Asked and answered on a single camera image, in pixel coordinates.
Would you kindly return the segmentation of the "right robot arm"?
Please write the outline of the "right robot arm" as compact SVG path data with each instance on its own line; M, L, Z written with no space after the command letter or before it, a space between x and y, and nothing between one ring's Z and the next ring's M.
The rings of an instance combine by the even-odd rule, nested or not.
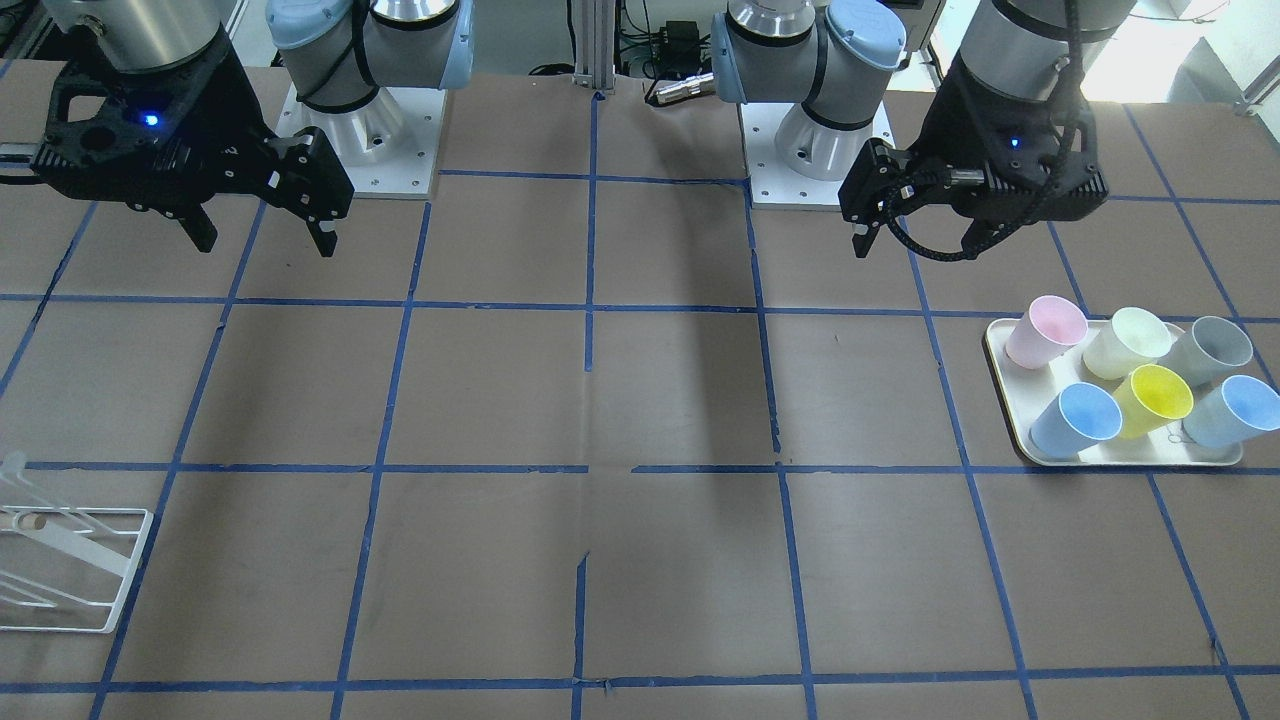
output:
M72 47L29 184L178 222L210 252L204 210L252 195L306 225L329 258L356 190L348 167L404 137L393 88L462 88L472 65L467 1L270 1L265 15L310 123L278 135L206 1L49 1Z

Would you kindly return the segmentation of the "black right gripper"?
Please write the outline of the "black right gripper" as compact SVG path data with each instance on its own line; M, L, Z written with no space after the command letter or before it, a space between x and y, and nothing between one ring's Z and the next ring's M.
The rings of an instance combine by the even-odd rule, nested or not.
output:
M337 250L337 219L355 187L326 136L275 135L228 38L191 59L141 73L115 69L81 38L52 86L29 169L73 199L169 211L200 252L218 228L202 205L253 195L310 222L321 258Z

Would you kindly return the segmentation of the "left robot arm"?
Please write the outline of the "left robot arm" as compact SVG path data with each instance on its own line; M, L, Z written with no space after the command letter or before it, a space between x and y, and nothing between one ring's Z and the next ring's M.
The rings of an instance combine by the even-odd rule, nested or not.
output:
M878 1L731 1L710 59L727 102L783 102L777 149L838 181L852 247L887 231L938 263L972 260L1024 225L1076 222L1110 195L1082 94L1129 1L983 1L913 143L870 126L908 32Z

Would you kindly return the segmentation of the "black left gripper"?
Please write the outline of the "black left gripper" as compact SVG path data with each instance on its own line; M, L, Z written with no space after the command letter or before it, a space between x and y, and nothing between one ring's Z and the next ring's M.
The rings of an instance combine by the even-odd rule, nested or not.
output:
M1004 241L1004 224L1020 217L1043 186L1050 188L1032 222L1074 222L1108 197L1097 158L1097 133L1087 101L1056 85L1069 76L1066 60L1050 64L1050 95L1020 99L997 92L963 59L945 77L916 140L905 150L881 140L865 142L838 191L852 224L855 256L865 259L887 213L890 187L904 181L911 196L896 193L914 211L947 204L972 218L963 255L982 255Z

